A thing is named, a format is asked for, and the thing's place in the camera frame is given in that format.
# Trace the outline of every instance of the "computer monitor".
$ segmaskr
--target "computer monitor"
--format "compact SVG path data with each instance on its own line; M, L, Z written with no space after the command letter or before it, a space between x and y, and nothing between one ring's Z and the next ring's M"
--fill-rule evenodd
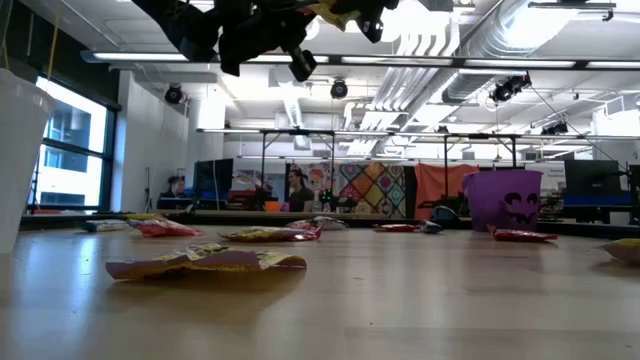
M218 192L229 191L233 182L233 159L197 162L194 179L194 187L198 192L216 189Z
M617 161L565 160L567 195L619 196L620 169Z

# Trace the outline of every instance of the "wooden table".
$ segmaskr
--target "wooden table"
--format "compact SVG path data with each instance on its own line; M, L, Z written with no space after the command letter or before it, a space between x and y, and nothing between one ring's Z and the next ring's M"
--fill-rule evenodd
M134 283L104 271L203 240L21 234L0 259L0 359L640 357L640 270L609 264L599 240L349 230L237 246L302 255L306 271Z

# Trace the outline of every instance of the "window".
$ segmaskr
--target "window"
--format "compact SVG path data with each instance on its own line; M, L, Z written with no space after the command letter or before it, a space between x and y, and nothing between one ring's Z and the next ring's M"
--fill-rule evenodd
M31 208L108 210L114 114L59 84L36 85L56 99L32 177Z

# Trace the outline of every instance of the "wall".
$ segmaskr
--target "wall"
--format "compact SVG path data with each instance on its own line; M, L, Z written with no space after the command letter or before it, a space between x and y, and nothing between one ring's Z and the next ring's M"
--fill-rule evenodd
M221 113L208 111L202 100L192 100L189 104L188 150L185 185L193 186L193 175L197 161L218 160L223 158L224 135L214 133L198 133L198 128L216 128L203 124L211 118L222 117L219 128L224 127L224 107Z
M189 121L137 84L129 71L120 75L118 99L123 109L116 125L111 206L114 211L144 211L145 168L150 168L155 202L167 190L168 177L186 168Z

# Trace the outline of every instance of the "white column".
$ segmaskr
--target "white column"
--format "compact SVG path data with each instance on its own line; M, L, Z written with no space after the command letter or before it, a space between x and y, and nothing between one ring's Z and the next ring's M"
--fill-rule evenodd
M185 185L193 186L193 171L197 161L218 160L223 157L224 135L199 133L198 128L222 129L225 104L220 99L191 100L189 102L189 135L187 140L187 170Z

